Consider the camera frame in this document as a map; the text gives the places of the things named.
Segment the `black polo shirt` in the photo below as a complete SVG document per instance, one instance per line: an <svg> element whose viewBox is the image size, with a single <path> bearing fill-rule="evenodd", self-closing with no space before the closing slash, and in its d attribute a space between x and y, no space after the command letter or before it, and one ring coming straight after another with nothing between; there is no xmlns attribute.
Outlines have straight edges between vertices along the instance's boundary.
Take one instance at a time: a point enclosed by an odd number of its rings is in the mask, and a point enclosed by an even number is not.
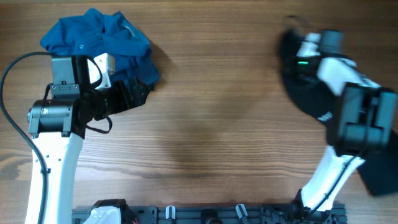
<svg viewBox="0 0 398 224"><path fill-rule="evenodd" d="M281 80L291 101L301 111L319 120L327 126L329 119L321 120L331 112L335 105L335 96L320 81L314 78L300 78L293 69L296 56L304 36L294 29L282 33L278 52L282 63ZM397 131L392 130L389 145L379 154L366 159L358 167L358 172L373 196L394 194L397 192Z"/></svg>

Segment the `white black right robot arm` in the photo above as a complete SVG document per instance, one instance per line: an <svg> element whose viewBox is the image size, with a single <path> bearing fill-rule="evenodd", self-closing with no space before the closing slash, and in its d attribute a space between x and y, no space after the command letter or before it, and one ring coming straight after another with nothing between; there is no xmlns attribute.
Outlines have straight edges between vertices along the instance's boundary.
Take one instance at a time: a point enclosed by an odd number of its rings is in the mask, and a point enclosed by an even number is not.
<svg viewBox="0 0 398 224"><path fill-rule="evenodd" d="M300 218L331 210L354 171L372 194L397 190L397 94L361 73L342 53L341 39L337 30L290 31L280 44L287 93L326 127L325 153L295 200Z"/></svg>

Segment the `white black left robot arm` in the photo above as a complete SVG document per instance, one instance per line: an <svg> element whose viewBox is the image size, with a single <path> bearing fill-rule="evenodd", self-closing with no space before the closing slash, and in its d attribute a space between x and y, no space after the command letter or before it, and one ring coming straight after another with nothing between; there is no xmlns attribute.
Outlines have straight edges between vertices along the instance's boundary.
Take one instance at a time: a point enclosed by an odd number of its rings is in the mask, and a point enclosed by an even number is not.
<svg viewBox="0 0 398 224"><path fill-rule="evenodd" d="M33 156L26 223L70 223L76 165L88 123L141 106L151 90L137 78L117 79L108 54L52 58L51 99L27 114Z"/></svg>

